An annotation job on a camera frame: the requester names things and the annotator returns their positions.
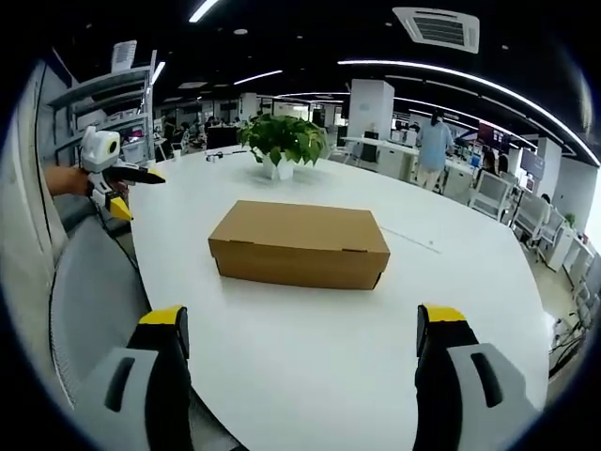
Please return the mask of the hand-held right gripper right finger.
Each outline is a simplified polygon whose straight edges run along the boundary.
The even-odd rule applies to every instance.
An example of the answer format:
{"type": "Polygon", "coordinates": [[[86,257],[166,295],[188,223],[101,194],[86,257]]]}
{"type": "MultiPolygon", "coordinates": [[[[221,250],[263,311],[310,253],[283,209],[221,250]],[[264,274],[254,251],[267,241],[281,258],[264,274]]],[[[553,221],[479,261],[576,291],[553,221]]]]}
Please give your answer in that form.
{"type": "Polygon", "coordinates": [[[415,450],[508,450],[538,411],[526,380],[456,309],[417,309],[415,450]]]}

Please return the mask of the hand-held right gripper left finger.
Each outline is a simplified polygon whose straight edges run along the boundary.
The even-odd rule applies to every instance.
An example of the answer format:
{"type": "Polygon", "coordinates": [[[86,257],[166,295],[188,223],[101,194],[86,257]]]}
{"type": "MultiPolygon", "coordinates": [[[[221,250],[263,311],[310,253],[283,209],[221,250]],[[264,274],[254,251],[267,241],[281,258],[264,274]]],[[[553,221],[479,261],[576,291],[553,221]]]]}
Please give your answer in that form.
{"type": "Polygon", "coordinates": [[[95,450],[192,450],[188,310],[153,310],[83,383],[74,415],[95,450]]]}

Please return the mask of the person's left hand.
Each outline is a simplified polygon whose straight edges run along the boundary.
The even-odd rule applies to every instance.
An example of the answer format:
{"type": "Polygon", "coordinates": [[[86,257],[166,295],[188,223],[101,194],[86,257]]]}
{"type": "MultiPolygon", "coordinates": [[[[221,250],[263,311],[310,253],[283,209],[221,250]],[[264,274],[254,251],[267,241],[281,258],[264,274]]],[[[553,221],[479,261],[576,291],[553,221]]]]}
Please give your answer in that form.
{"type": "Polygon", "coordinates": [[[48,166],[44,177],[51,196],[90,196],[88,174],[78,166],[48,166]]]}

